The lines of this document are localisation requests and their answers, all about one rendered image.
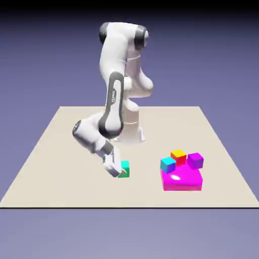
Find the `small cyan cube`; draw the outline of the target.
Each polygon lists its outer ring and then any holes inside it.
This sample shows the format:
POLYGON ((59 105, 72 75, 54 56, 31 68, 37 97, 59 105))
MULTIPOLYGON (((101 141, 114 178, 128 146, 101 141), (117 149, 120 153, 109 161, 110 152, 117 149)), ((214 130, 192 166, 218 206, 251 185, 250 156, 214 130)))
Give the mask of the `small cyan cube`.
POLYGON ((160 160, 160 169, 166 174, 176 169, 176 161, 171 157, 165 157, 160 160))

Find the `large magenta box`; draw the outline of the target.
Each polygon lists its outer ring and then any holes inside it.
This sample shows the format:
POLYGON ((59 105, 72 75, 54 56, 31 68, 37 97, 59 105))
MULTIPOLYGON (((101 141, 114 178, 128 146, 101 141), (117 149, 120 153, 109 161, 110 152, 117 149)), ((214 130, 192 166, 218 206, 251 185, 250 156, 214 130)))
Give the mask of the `large magenta box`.
POLYGON ((164 191, 201 191, 203 178, 199 169, 189 165, 177 166, 172 172, 160 170, 164 191))

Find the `small green cube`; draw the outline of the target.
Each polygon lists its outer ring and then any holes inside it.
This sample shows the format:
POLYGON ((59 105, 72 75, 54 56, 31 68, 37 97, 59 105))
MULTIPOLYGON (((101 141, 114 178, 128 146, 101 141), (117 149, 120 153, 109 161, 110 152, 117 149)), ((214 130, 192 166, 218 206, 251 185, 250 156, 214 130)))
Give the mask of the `small green cube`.
POLYGON ((118 178, 128 178, 130 176, 130 163, 127 160, 121 161, 121 174, 118 178))

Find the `small yellow and red cube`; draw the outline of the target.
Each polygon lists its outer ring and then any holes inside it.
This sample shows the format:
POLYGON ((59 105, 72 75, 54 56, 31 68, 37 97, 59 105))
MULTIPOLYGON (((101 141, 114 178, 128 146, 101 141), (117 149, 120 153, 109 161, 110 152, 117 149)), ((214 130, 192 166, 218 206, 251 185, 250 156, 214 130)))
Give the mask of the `small yellow and red cube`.
POLYGON ((182 150, 171 151, 170 156, 176 161, 176 166, 181 166, 186 163, 187 154, 182 150))

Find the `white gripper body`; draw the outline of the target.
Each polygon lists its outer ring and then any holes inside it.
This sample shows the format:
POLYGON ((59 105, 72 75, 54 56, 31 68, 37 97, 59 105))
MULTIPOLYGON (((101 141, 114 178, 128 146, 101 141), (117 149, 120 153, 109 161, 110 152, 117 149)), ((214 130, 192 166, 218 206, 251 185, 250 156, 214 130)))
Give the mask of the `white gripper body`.
POLYGON ((126 174, 126 170, 121 167, 120 151, 115 146, 110 154, 104 155, 103 165, 114 178, 126 174))

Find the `small purple cube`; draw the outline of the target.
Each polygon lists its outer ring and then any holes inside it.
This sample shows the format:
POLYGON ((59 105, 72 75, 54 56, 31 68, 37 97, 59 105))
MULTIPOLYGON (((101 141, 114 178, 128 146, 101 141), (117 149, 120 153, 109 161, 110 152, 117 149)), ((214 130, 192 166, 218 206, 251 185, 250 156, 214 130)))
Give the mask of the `small purple cube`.
POLYGON ((204 162, 204 158, 199 153, 188 154, 187 164, 192 169, 201 169, 201 168, 203 168, 203 162, 204 162))

